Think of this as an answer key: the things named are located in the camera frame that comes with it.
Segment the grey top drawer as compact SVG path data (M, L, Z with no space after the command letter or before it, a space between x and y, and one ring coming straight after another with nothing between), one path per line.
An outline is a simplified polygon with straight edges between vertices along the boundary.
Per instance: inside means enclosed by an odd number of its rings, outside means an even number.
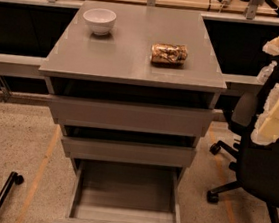
M52 116L59 124L202 137L212 121L210 109L52 96Z

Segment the black office chair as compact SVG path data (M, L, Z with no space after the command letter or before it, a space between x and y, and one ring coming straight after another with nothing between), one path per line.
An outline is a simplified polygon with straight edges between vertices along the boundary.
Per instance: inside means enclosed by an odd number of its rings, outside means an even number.
M241 137L240 142L228 146L224 141L219 141L210 147L213 154L224 149L236 159L229 164L236 179L234 182L212 188L206 195L207 201L215 204L219 201L220 193L241 187L266 203L272 223L279 223L279 140L261 146L253 143L250 136L260 118L260 112L264 110L263 105L268 93L278 83L279 66L276 66L260 92L244 92L236 103L228 121L228 129Z

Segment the grey bottom drawer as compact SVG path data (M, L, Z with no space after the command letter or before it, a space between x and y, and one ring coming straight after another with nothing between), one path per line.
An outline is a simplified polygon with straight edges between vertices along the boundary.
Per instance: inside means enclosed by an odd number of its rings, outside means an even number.
M181 223L177 176L172 167L83 160L54 223Z

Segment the grey drawer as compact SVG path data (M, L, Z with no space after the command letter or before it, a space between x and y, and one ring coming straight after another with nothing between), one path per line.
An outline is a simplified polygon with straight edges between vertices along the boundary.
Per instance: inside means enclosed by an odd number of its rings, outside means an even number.
M54 223L181 223L177 176L172 167L83 160Z
M196 154L195 149L191 147L103 141L68 136L62 137L62 145L67 157L180 168L189 167Z
M52 96L52 116L59 124L202 137L212 121L210 109Z

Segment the grey middle drawer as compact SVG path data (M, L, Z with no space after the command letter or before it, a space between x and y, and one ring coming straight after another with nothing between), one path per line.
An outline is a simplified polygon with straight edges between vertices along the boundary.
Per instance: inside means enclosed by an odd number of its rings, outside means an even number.
M62 145L67 157L180 168L189 167L196 154L195 149L191 147L103 141L68 136L62 137Z

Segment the white ceramic bowl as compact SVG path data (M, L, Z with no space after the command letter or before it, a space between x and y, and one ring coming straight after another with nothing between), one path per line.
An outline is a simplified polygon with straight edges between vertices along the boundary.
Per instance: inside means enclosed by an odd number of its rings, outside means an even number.
M109 9L95 8L86 11L83 18L93 33L101 36L113 29L117 16Z

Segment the clear plastic bottle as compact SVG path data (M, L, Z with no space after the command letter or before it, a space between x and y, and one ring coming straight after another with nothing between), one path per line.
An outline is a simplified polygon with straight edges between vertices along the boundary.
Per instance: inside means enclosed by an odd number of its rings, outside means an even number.
M256 77L258 83L265 84L269 76L273 73L274 68L277 66L277 62L273 60L269 65L262 67L261 71Z

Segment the grey drawer cabinet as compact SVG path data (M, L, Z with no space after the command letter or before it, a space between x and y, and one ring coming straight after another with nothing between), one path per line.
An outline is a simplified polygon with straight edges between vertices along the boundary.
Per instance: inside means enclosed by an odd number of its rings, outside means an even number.
M95 35L83 14L97 8L82 6L41 64L52 96L122 101L213 111L226 85L208 56L202 38L205 26L197 12L105 3L117 22L109 34ZM152 63L156 43L185 45L183 65ZM62 137L190 147L201 137L59 124Z

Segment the long grey desk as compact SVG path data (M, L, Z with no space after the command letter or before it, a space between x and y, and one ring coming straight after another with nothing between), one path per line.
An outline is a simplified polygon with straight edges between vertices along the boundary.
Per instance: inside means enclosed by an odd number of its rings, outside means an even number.
M39 11L46 10L50 14L65 11L72 18L77 18L81 7L93 6L92 1L63 0L56 3L41 0L0 0L0 16L6 20L13 19L12 13L17 8L30 7ZM256 91L261 84L255 78L255 69L248 63L248 59L240 52L230 53L215 48L215 41L220 40L228 44L230 36L237 38L241 46L254 47L257 42L269 37L270 32L279 33L279 19L258 16L246 19L242 15L197 12L199 21L204 26L220 25L218 31L204 29L202 38L204 46L211 51L208 55L217 67L223 81L228 85L229 95L235 95L243 90ZM0 51L0 76L18 77L26 79L40 79L40 66L47 59L45 54L4 53Z

